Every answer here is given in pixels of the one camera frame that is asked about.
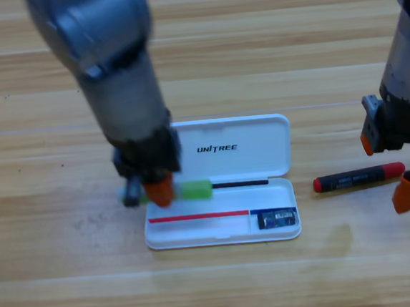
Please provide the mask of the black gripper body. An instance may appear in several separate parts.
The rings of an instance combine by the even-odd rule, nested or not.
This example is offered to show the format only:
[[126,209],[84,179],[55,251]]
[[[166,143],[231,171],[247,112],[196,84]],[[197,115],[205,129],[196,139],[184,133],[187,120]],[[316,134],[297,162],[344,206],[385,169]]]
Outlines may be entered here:
[[374,153],[400,150],[410,144],[410,101],[393,96],[381,87],[381,98],[366,95],[361,104],[366,111],[362,127]]
[[180,171],[181,146],[177,131],[171,126],[171,114],[166,111],[164,124],[139,141],[129,140],[115,145],[113,164],[125,179],[122,204],[133,208],[148,200],[143,189],[146,182],[157,182],[168,172]]

